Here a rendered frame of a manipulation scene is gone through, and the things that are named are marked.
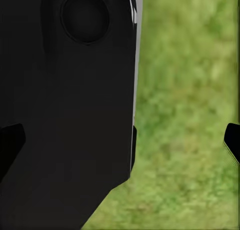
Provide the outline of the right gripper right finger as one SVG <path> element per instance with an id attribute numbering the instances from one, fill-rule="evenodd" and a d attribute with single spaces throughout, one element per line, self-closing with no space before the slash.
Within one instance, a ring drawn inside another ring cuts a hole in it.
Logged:
<path id="1" fill-rule="evenodd" d="M 230 148 L 238 162 L 240 163 L 240 125 L 229 123 L 226 131 L 224 141 Z"/>

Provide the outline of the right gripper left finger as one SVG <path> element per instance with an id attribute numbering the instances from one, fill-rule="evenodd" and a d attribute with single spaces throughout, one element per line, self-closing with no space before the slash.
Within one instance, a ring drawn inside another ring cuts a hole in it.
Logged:
<path id="1" fill-rule="evenodd" d="M 0 129 L 0 183 L 26 142 L 21 123 Z"/>

